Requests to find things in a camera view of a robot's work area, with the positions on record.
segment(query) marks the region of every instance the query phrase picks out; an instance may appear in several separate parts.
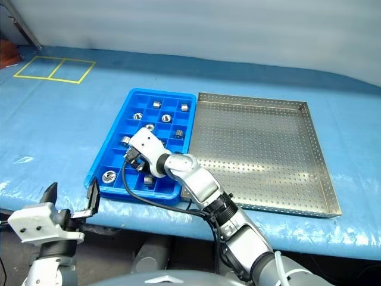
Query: yellow tape square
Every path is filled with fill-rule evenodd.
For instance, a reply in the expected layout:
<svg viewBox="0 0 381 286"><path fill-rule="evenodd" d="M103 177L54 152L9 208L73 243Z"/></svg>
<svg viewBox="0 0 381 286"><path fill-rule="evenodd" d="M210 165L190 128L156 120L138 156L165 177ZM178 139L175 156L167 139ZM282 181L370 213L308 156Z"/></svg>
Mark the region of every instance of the yellow tape square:
<svg viewBox="0 0 381 286"><path fill-rule="evenodd" d="M53 69L53 71L50 72L48 76L28 76L21 74L29 65L31 65L32 62L34 62L36 59L42 58L42 59L51 59L51 60L60 60L60 62L57 64L57 66ZM89 68L82 74L79 80L68 80L68 79L59 79L56 77L53 77L53 75L58 71L58 69L65 63L69 61L76 61L81 63L89 63ZM22 67L16 74L14 74L14 77L20 77L23 79L45 79L45 80L53 80L56 82L67 82L67 83L76 83L80 84L81 81L89 74L89 72L92 70L94 65L96 64L96 61L86 61L86 60L78 60L76 58L60 58L60 57L45 57L41 55L37 55L34 58L32 58L24 67Z"/></svg>

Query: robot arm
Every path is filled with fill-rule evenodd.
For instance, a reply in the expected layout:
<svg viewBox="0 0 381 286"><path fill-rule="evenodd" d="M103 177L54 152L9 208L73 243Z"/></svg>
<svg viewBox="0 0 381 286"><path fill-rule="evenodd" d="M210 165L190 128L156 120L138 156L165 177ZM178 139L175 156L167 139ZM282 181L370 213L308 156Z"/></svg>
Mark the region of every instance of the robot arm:
<svg viewBox="0 0 381 286"><path fill-rule="evenodd" d="M100 193L96 178L89 185L88 199L87 209L80 212L57 210L57 183L53 183L39 204L26 206L9 217L8 223L21 242L40 247L23 285L77 285L73 256L85 237L78 231L79 225L98 212Z"/></svg>
<svg viewBox="0 0 381 286"><path fill-rule="evenodd" d="M221 255L241 280L258 286L331 285L293 260L274 254L259 228L194 156L172 154L147 128L140 129L129 145L127 161L140 157L154 176L168 175L178 181L198 208L215 218L224 241Z"/></svg>

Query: metal perforated tray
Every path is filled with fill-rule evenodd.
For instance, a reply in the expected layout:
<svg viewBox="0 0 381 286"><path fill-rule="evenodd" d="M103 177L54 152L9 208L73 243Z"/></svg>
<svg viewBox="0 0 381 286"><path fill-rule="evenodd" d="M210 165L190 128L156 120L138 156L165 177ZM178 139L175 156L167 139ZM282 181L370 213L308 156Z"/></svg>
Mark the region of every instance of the metal perforated tray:
<svg viewBox="0 0 381 286"><path fill-rule="evenodd" d="M342 214L306 102L200 93L189 153L243 208Z"/></svg>

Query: yellow tape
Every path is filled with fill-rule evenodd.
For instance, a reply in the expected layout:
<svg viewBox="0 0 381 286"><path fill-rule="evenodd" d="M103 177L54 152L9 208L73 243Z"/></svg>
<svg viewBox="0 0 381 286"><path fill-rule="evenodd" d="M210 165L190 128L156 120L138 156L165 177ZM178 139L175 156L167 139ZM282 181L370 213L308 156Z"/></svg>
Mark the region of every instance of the yellow tape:
<svg viewBox="0 0 381 286"><path fill-rule="evenodd" d="M83 74L83 76L78 80L78 84L81 83L81 81L83 81L83 79L88 75L88 73L92 70L93 66L95 66L96 62L93 62L91 64L91 66L88 68L88 70L85 71L85 73Z"/></svg>
<svg viewBox="0 0 381 286"><path fill-rule="evenodd" d="M25 70L35 59L37 58L47 58L51 60L61 60L61 62L53 69L53 71L49 74L48 77L45 76L22 76L20 73ZM62 64L65 61L79 61L82 63L91 63L91 66L85 71L85 73L81 76L79 80L68 80L68 79L57 79L55 77L52 77L57 70L62 66ZM76 83L80 84L81 81L88 75L88 73L92 70L92 68L95 66L96 61L86 61L86 60L78 60L76 58L58 58L58 57L46 57L42 55L37 55L34 58L32 58L25 66L23 66L17 73L15 73L13 76L14 77L20 77L22 79L45 79L45 80L53 80L55 82L67 82L67 83Z"/></svg>
<svg viewBox="0 0 381 286"><path fill-rule="evenodd" d="M65 60L62 60L54 69L53 71L50 73L50 75L48 76L48 78L51 78L53 76L53 74L55 74L55 72L61 67L61 65L65 63Z"/></svg>

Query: table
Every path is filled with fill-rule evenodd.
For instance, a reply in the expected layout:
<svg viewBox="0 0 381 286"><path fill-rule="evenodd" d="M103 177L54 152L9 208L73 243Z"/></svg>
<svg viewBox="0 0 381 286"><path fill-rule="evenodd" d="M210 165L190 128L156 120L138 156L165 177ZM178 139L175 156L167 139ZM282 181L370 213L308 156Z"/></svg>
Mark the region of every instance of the table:
<svg viewBox="0 0 381 286"><path fill-rule="evenodd" d="M83 181L132 88L307 101L343 215L247 214L275 249L381 260L381 88L313 70L53 47L38 55L96 64L80 83L17 78L35 56L31 47L20 51L24 63L0 70L0 209L38 202L55 181L59 209L85 208ZM24 72L48 77L56 65ZM76 81L87 69L68 60L54 76ZM212 239L197 217L104 198L88 222Z"/></svg>

